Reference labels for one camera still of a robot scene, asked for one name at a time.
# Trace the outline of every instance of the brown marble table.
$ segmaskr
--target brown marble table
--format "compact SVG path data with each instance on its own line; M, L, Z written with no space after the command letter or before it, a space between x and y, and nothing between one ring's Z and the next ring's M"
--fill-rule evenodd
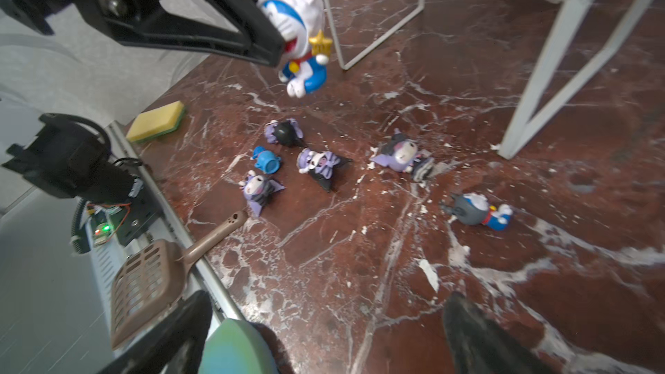
M546 99L630 1L594 4ZM332 0L348 56L415 2ZM453 291L556 369L665 371L665 0L506 161L491 146L557 8L427 0L349 72L333 56L314 95L289 98L276 70L212 56L149 107L187 106L176 132L138 150L195 238L245 208L237 182L267 121L294 117L313 149L354 160L328 194L298 173L298 150L271 146L286 189L207 255L284 373L451 373L441 311ZM369 166L395 127L436 157L427 185ZM472 191L514 206L506 231L447 223L439 201Z

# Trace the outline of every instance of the screw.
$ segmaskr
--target screw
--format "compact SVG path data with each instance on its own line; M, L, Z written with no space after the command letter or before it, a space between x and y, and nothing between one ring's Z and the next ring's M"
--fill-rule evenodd
M121 0L108 0L106 3L108 11L121 18L127 13L127 5Z

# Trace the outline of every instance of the yellow star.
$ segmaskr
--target yellow star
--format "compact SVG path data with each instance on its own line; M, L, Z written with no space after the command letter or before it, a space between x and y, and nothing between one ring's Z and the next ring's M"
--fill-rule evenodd
M330 46L333 45L333 40L323 35L323 31L319 30L316 36L309 38L309 43L312 45L312 54L325 54L330 56Z

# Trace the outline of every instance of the red mouth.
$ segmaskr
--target red mouth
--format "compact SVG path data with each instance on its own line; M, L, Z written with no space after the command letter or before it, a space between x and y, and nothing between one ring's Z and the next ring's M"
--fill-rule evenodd
M287 42L286 46L284 47L284 52L291 52L295 49L295 45L298 42L298 38L292 39Z

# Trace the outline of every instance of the black and purple figurine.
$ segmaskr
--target black and purple figurine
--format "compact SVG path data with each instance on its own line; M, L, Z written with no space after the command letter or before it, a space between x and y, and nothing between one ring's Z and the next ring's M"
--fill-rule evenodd
M265 138L268 139L268 143L271 145L279 143L287 147L307 147L303 142L303 137L303 131L295 119L286 119L280 122L272 120L265 126Z
M401 133L400 129L395 129L390 141L381 148L378 155L370 158L370 161L396 172L410 173L414 182L427 179L434 167L434 159L418 150L414 141Z
M351 162L351 159L337 156L333 152L325 151L317 153L305 147L298 155L297 163L298 172L309 173L309 176L316 180L323 189L330 192L330 187L332 186L330 182L333 172L336 168L349 162Z
M240 187L247 200L247 205L256 216L261 215L261 210L268 203L273 193L284 189L284 186L276 180L268 179L263 175L256 175L253 170L247 172L245 180L240 181Z

